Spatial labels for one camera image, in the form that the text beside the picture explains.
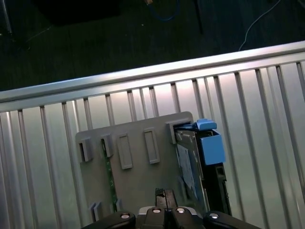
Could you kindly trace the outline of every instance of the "green circuit board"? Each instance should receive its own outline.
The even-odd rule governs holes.
[[[116,196],[114,179],[113,179],[113,174],[112,174],[112,169],[111,169],[111,163],[110,163],[110,159],[107,157],[107,151],[106,151],[104,139],[102,139],[102,150],[103,150],[103,156],[104,156],[105,163],[106,163],[106,170],[107,170],[108,182],[109,182],[109,187],[110,187],[112,207],[113,207],[113,211],[116,212],[117,211],[116,203],[118,201],[118,198]]]

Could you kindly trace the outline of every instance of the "gray plastic tray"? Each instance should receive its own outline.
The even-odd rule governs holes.
[[[92,218],[99,219],[113,211],[107,158],[119,209],[136,214],[141,207],[153,206],[155,188],[173,189],[179,205],[184,205],[173,126],[192,121],[192,114],[183,112],[79,132],[76,142]]]

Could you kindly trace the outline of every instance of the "blue connector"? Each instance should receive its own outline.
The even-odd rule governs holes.
[[[199,132],[211,131],[213,133],[212,136],[200,138],[204,162],[206,165],[225,162],[223,141],[220,133],[215,130],[217,128],[216,122],[204,118],[197,120],[197,122],[193,124],[184,125],[182,128]]]

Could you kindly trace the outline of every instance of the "aluminum rail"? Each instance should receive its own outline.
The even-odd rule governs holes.
[[[71,92],[74,90],[92,88],[105,84],[120,83],[127,80],[144,79],[156,75],[186,72],[190,70],[216,67],[219,65],[234,64],[237,62],[248,62],[292,53],[295,54],[304,51],[305,41],[186,61],[153,65],[114,73],[99,74],[62,82],[3,91],[0,92],[0,103]]]

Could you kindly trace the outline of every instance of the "metal rack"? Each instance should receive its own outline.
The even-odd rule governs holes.
[[[0,228],[90,223],[79,131],[190,111],[224,139],[233,216],[305,229],[305,42],[0,93]]]

